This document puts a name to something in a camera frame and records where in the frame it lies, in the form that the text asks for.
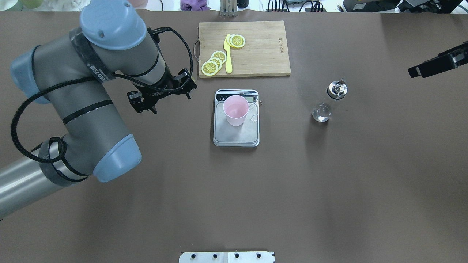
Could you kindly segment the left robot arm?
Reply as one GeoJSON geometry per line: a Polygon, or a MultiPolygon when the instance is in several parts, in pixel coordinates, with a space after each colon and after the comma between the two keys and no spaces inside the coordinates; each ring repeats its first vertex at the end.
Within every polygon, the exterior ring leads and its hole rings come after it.
{"type": "Polygon", "coordinates": [[[127,93],[141,113],[157,113],[156,103],[197,88],[192,52],[189,69],[173,75],[159,48],[169,27],[147,28],[128,0],[92,0],[80,25],[15,59],[10,72],[27,95],[16,111],[10,135],[22,158],[1,169],[1,218],[68,186],[95,176],[109,182],[135,168],[142,154],[103,84],[126,79],[127,93]],[[32,151],[19,141],[18,124],[31,103],[50,103],[68,133],[50,137],[32,151]]]}

